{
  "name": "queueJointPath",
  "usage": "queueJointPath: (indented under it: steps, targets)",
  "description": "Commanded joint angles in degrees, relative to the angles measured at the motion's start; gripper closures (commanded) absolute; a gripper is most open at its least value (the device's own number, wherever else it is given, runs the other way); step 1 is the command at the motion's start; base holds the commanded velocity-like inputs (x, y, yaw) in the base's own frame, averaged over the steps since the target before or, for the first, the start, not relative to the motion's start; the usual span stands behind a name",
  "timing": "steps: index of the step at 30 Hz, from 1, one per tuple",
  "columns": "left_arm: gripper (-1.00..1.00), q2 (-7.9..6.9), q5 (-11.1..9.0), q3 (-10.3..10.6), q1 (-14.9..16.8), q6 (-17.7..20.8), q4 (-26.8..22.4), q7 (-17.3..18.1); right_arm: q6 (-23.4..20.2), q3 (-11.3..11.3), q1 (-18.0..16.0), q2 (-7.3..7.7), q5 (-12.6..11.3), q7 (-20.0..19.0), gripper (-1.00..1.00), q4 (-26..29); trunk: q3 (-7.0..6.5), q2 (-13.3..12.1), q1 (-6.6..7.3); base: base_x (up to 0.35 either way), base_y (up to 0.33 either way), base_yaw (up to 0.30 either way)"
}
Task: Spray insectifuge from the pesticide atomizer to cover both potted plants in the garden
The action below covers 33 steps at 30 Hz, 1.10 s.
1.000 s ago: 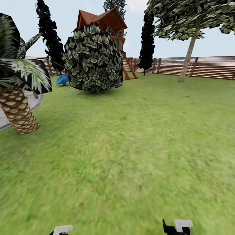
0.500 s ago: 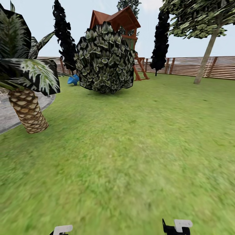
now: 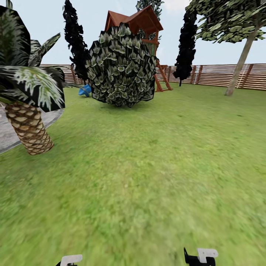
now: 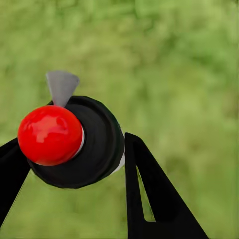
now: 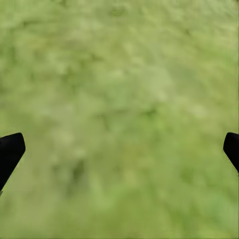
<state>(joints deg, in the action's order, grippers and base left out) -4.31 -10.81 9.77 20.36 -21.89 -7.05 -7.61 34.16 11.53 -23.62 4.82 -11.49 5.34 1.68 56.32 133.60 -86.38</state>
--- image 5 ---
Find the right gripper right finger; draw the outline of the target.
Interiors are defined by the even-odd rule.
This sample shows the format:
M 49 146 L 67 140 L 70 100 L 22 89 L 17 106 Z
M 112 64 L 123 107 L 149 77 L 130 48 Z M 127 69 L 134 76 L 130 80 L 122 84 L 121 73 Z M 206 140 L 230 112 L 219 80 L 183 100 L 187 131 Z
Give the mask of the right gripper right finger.
M 223 150 L 239 173 L 239 134 L 228 132 Z

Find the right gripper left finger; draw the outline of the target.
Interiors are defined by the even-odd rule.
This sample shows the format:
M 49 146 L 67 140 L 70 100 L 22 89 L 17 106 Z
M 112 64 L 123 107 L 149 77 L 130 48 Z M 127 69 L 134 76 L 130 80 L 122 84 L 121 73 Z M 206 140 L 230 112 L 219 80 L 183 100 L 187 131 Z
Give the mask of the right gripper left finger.
M 22 133 L 0 138 L 0 192 L 25 152 Z

